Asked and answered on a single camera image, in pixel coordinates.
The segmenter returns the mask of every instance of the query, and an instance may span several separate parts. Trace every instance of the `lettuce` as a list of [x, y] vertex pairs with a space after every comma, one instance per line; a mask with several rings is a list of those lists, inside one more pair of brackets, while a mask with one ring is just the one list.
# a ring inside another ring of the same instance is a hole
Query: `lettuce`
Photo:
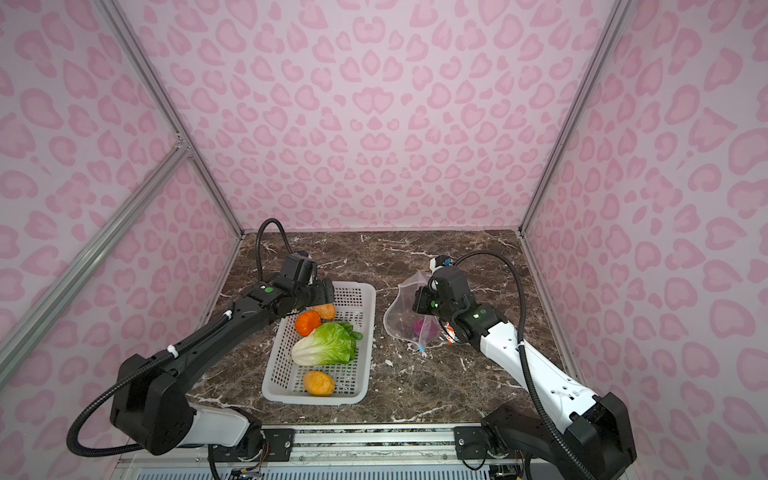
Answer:
[[291, 358], [301, 366], [349, 363], [355, 356], [356, 340], [362, 339], [361, 333], [352, 330], [348, 322], [324, 323], [296, 342]]

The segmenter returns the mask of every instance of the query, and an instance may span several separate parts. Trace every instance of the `plastic basket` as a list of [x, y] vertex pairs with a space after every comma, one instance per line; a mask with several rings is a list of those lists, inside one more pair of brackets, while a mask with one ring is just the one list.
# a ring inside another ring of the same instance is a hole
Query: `plastic basket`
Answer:
[[[345, 405], [357, 403], [368, 392], [373, 350], [373, 317], [376, 309], [376, 289], [368, 283], [333, 282], [336, 301], [334, 321], [350, 322], [355, 331], [362, 333], [357, 351], [347, 365], [299, 366], [290, 358], [290, 350], [301, 338], [293, 324], [298, 314], [287, 316], [280, 322], [275, 336], [270, 361], [261, 384], [264, 398], [273, 402], [300, 405]], [[336, 390], [331, 396], [310, 395], [304, 389], [307, 372], [323, 372], [333, 377]]]

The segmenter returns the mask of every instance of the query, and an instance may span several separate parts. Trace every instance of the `white arm segment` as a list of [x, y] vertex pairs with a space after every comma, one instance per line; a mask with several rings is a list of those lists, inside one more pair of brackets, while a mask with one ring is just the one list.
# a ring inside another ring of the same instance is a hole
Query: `white arm segment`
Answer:
[[250, 422], [244, 415], [230, 409], [214, 409], [190, 405], [197, 410], [192, 427], [179, 445], [211, 444], [234, 447], [246, 434]]
[[[526, 390], [520, 354], [517, 350], [518, 330], [511, 323], [497, 323], [480, 339], [480, 352], [499, 364]], [[572, 412], [582, 415], [595, 404], [595, 393], [576, 382], [547, 360], [530, 343], [525, 342], [528, 368], [544, 410], [562, 433], [573, 423]]]

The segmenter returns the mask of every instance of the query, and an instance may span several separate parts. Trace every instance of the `pink patterned wallpaper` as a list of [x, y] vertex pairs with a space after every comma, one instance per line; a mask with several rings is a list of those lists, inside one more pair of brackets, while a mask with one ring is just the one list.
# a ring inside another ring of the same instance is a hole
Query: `pink patterned wallpaper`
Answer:
[[513, 227], [612, 0], [121, 2], [240, 221]]
[[0, 5], [0, 344], [173, 140], [87, 0]]
[[643, 478], [768, 478], [768, 3], [645, 0], [529, 236]]
[[[187, 163], [0, 392], [0, 477], [105, 478], [117, 458], [69, 453], [83, 407], [111, 386], [127, 357], [151, 355], [207, 316], [235, 239]], [[124, 445], [109, 406], [86, 422], [85, 445]]]

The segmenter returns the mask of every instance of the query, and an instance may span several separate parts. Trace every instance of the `brown marble surface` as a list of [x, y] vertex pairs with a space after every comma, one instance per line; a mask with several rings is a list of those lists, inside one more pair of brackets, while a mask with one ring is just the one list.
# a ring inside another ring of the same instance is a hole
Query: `brown marble surface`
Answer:
[[[528, 320], [526, 339], [561, 367], [560, 355], [541, 308], [525, 259], [513, 231], [434, 231], [381, 233], [290, 233], [294, 250], [306, 250], [319, 263], [319, 275], [332, 280], [370, 283], [376, 288], [375, 343], [369, 389], [356, 405], [302, 406], [266, 400], [261, 382], [277, 323], [254, 334], [211, 368], [195, 385], [189, 400], [211, 406], [239, 406], [264, 424], [477, 422], [504, 402], [530, 409], [528, 393], [507, 372], [470, 346], [437, 346], [422, 355], [390, 337], [382, 318], [397, 295], [397, 285], [429, 258], [456, 258], [488, 249], [511, 257], [523, 276]], [[248, 235], [219, 298], [215, 316], [256, 279], [255, 235]], [[265, 235], [265, 277], [282, 264], [283, 243], [277, 233]], [[515, 282], [503, 264], [487, 256], [462, 264], [479, 302], [487, 301], [517, 323]]]

